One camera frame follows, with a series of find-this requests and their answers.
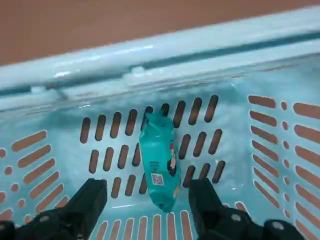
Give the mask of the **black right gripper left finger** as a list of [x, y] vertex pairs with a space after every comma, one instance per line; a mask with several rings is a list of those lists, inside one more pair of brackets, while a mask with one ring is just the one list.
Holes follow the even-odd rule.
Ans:
[[89, 178], [68, 203], [46, 210], [31, 222], [15, 227], [0, 222], [2, 240], [87, 240], [107, 203], [107, 181]]

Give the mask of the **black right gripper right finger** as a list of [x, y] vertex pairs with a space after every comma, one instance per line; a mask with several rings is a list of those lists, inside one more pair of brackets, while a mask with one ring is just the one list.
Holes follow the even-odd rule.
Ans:
[[207, 178], [190, 181], [188, 200], [199, 240], [304, 239], [286, 221], [269, 219], [260, 226], [248, 213], [224, 206]]

